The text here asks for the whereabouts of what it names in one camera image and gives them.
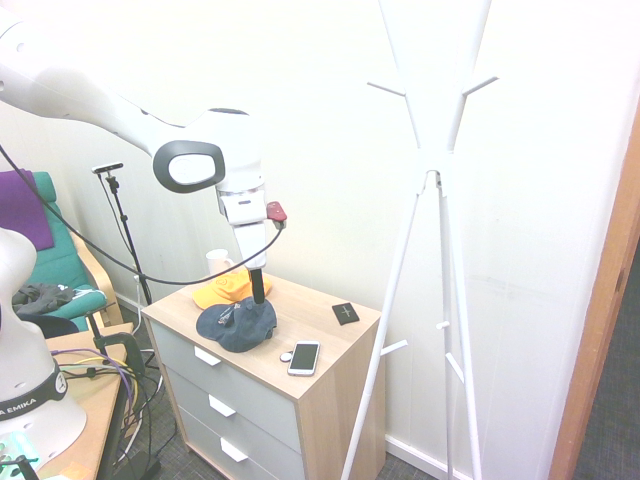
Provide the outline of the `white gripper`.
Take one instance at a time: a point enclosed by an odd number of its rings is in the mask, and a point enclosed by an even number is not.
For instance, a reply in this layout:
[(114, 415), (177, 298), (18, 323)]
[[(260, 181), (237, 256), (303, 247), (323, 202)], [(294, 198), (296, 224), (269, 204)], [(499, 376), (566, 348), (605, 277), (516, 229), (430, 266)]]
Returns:
[(231, 225), (240, 254), (250, 270), (252, 296), (256, 304), (265, 302), (262, 268), (266, 265), (267, 210), (264, 193), (245, 193), (221, 197), (228, 223)]

